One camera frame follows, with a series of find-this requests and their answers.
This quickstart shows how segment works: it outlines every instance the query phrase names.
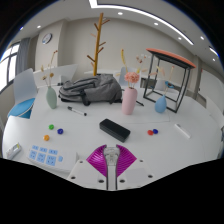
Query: blue vase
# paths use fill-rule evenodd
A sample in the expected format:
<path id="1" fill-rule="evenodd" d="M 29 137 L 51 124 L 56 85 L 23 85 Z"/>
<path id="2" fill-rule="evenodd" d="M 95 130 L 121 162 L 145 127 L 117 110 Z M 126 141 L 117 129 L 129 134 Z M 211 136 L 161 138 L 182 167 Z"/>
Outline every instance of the blue vase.
<path id="1" fill-rule="evenodd" d="M 158 113 L 163 113 L 166 110 L 166 97 L 163 95 L 155 103 L 155 110 Z"/>
<path id="2" fill-rule="evenodd" d="M 55 109 L 57 107 L 57 95 L 55 90 L 51 88 L 51 86 L 49 86 L 47 89 L 46 99 L 51 109 Z"/>

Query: backpack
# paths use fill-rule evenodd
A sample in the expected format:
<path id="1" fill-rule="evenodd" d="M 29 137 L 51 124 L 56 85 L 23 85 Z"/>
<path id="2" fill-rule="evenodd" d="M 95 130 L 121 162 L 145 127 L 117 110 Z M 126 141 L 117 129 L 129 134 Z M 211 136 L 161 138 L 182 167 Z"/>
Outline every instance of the backpack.
<path id="1" fill-rule="evenodd" d="M 121 86 L 112 75 L 96 75 L 67 81 L 59 90 L 59 98 L 63 102 L 83 102 L 89 106 L 91 102 L 107 101 L 110 104 L 122 102 Z"/>

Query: red tabletop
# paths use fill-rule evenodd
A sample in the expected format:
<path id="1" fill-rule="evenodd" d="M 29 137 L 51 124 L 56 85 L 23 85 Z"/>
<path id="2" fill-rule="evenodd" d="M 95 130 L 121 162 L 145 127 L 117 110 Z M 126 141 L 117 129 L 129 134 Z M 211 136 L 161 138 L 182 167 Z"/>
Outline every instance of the red tabletop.
<path id="1" fill-rule="evenodd" d="M 173 59 L 176 59 L 178 61 L 181 61 L 187 65 L 189 65 L 189 67 L 191 68 L 196 68 L 196 65 L 194 63 L 192 63 L 191 61 L 189 61 L 188 59 L 184 58 L 184 57 L 181 57 L 180 55 L 177 55 L 177 54 L 174 54 L 174 53 L 171 53 L 171 52 L 168 52 L 168 51 L 164 51 L 164 50 L 159 50 L 159 49 L 154 49 L 154 48 L 146 48 L 147 51 L 151 52 L 151 53 L 154 53 L 156 55 L 165 55 L 167 57 L 170 57 L 170 58 L 173 58 Z"/>

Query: glass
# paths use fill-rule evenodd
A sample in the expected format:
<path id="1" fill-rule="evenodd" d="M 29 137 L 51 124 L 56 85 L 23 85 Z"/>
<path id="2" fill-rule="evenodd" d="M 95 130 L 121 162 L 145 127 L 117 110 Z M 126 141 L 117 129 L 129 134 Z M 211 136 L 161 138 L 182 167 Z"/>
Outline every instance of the glass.
<path id="1" fill-rule="evenodd" d="M 19 50 L 19 44 L 14 45 L 13 48 L 12 48 L 11 54 L 18 52 L 18 50 Z"/>
<path id="2" fill-rule="evenodd" d="M 15 78 L 16 58 L 17 58 L 17 55 L 11 57 L 10 66 L 9 66 L 9 82 L 12 81 Z"/>
<path id="3" fill-rule="evenodd" d="M 0 64 L 0 91 L 7 85 L 7 67 L 9 59 L 5 59 Z"/>
<path id="4" fill-rule="evenodd" d="M 10 55 L 12 48 L 10 47 L 8 50 L 5 51 L 5 53 L 2 56 L 1 61 L 3 61 L 6 57 L 8 57 Z"/>

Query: ceiling light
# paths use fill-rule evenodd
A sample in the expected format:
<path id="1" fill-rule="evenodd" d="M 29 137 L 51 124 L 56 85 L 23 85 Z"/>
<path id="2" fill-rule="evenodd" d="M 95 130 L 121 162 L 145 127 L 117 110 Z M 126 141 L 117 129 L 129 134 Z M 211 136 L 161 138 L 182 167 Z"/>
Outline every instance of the ceiling light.
<path id="1" fill-rule="evenodd" d="M 172 30 L 174 30 L 175 32 L 177 32 L 179 35 L 181 35 L 189 44 L 194 45 L 194 43 L 187 37 L 185 36 L 180 30 L 178 30 L 176 27 L 174 27 L 173 25 L 171 25 L 170 23 L 166 22 L 165 20 L 154 16 L 148 12 L 144 12 L 141 11 L 139 9 L 135 9 L 135 8 L 130 8 L 130 7 L 126 7 L 126 6 L 118 6 L 118 5 L 98 5 L 97 4 L 97 0 L 89 0 L 90 6 L 91 8 L 110 8 L 110 9 L 121 9 L 121 10 L 128 10 L 131 12 L 135 12 L 135 13 L 139 13 L 142 14 L 144 16 L 150 17 L 154 20 L 157 20 L 160 23 L 163 23 L 164 25 L 168 26 L 169 28 L 171 28 Z"/>
<path id="2" fill-rule="evenodd" d="M 211 47 L 209 47 L 209 49 L 211 52 L 213 52 L 214 54 L 216 54 L 219 57 L 219 55 L 217 54 L 217 52 L 215 50 L 213 50 Z"/>

